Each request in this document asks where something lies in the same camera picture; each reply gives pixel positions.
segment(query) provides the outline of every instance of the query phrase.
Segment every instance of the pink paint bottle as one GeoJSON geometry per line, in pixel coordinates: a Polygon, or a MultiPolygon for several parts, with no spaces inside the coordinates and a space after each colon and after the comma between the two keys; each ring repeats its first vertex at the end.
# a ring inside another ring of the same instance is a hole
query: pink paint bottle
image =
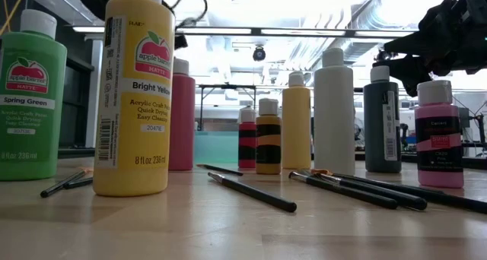
{"type": "Polygon", "coordinates": [[[174,58],[169,170],[191,170],[193,168],[196,85],[195,80],[188,74],[188,61],[174,58]]]}
{"type": "Polygon", "coordinates": [[[257,125],[256,111],[250,107],[240,109],[238,126],[238,168],[256,168],[257,125]]]}
{"type": "Polygon", "coordinates": [[[415,110],[418,178],[422,185],[463,187],[462,141],[458,107],[452,105],[449,81],[418,85],[415,110]]]}

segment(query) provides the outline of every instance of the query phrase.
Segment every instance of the yellow and black striped bottle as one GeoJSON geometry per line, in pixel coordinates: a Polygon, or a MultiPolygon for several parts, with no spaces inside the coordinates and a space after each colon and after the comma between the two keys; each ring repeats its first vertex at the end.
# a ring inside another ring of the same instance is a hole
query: yellow and black striped bottle
{"type": "Polygon", "coordinates": [[[277,100],[259,100],[256,172],[260,174],[281,173],[281,119],[277,113],[277,100]]]}

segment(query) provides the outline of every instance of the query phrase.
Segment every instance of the table surface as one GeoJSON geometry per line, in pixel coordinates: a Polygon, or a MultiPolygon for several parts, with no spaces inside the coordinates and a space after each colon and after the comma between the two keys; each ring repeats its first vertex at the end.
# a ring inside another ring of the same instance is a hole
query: table surface
{"type": "MultiPolygon", "coordinates": [[[[431,203],[387,210],[289,180],[288,171],[229,177],[295,201],[294,214],[227,189],[203,169],[170,173],[157,195],[107,198],[86,186],[39,197],[92,163],[60,160],[55,179],[0,182],[1,259],[487,259],[484,214],[431,203]]],[[[418,185],[415,164],[396,175],[356,166],[357,176],[418,185]]],[[[466,170],[465,179],[464,189],[445,191],[487,201],[487,175],[466,170]]]]}

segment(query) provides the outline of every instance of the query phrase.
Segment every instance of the ceiling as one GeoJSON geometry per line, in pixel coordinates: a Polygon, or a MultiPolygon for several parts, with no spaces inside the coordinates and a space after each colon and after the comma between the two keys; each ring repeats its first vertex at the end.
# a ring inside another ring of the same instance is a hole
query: ceiling
{"type": "MultiPolygon", "coordinates": [[[[100,26],[79,0],[36,0],[76,26],[100,26]]],[[[176,0],[165,0],[169,5],[176,0]]],[[[202,27],[286,27],[310,29],[414,30],[426,11],[442,0],[208,0],[202,27]]],[[[201,0],[183,0],[177,21],[195,17],[201,0]]],[[[191,75],[204,83],[285,85],[290,71],[320,68],[329,47],[345,51],[355,66],[370,65],[381,39],[265,36],[188,36],[189,47],[176,56],[190,61],[191,75]],[[252,59],[256,46],[266,51],[264,62],[252,59]]]]}

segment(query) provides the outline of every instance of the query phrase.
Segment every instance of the acrylic paint bottle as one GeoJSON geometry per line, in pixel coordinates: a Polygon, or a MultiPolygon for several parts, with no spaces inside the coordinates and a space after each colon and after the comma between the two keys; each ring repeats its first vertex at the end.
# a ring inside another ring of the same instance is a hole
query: acrylic paint bottle
{"type": "Polygon", "coordinates": [[[109,0],[94,191],[133,196],[167,187],[174,15],[161,0],[109,0]]]}
{"type": "Polygon", "coordinates": [[[21,32],[2,37],[0,67],[0,180],[56,174],[66,48],[57,21],[24,10],[21,32]]]}
{"type": "Polygon", "coordinates": [[[282,168],[310,169],[310,90],[300,71],[289,75],[288,85],[282,91],[282,168]]]}
{"type": "Polygon", "coordinates": [[[314,167],[355,174],[353,71],[343,51],[323,52],[323,68],[314,72],[314,167]]]}
{"type": "Polygon", "coordinates": [[[369,172],[401,171],[398,103],[399,89],[389,81],[389,67],[372,68],[371,83],[364,86],[365,169],[369,172]]]}
{"type": "Polygon", "coordinates": [[[174,58],[169,170],[193,168],[195,90],[195,80],[189,76],[188,61],[174,58]]]}
{"type": "Polygon", "coordinates": [[[281,119],[277,114],[277,100],[259,100],[259,117],[256,121],[256,172],[259,174],[281,173],[281,119]]]}
{"type": "Polygon", "coordinates": [[[238,168],[256,168],[257,125],[256,111],[250,107],[240,109],[238,126],[238,168]]]}
{"type": "Polygon", "coordinates": [[[463,187],[462,141],[458,107],[449,81],[418,84],[415,110],[418,178],[422,185],[463,187]]]}

